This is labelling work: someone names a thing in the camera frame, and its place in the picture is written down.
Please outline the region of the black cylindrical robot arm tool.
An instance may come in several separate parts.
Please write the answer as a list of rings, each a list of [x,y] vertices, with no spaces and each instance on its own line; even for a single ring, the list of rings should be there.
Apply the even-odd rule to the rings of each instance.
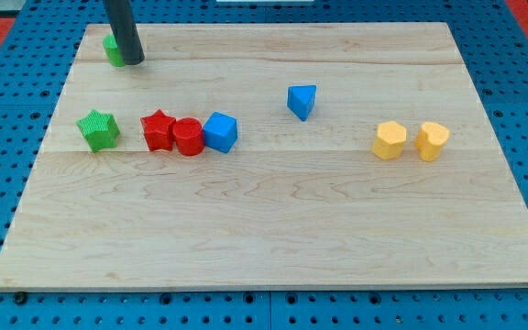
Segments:
[[[117,49],[125,65],[138,65],[145,59],[136,21],[129,0],[104,0]]]

